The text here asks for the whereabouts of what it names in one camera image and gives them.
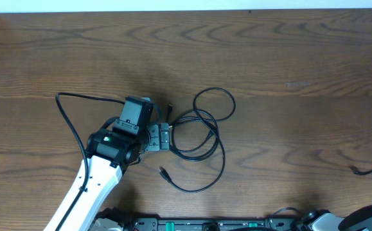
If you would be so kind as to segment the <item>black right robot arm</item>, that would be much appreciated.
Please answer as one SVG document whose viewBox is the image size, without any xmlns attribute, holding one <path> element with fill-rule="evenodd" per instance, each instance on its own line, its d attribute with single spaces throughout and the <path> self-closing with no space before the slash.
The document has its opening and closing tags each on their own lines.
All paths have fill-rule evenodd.
<svg viewBox="0 0 372 231">
<path fill-rule="evenodd" d="M 294 227 L 301 231 L 372 231 L 372 205 L 345 218 L 329 210 L 314 210 L 296 221 Z"/>
</svg>

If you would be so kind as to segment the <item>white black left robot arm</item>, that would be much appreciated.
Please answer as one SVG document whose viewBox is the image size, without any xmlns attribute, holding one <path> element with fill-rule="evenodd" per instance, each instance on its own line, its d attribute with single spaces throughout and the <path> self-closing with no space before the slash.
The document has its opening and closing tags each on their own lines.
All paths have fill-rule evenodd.
<svg viewBox="0 0 372 231">
<path fill-rule="evenodd" d="M 89 230 L 95 215 L 127 168 L 141 155 L 169 148 L 169 126 L 152 121 L 159 107 L 149 98 L 127 97 L 117 117 L 108 119 L 87 144 L 77 138 L 83 154 L 70 190 L 46 226 L 46 230 Z"/>
</svg>

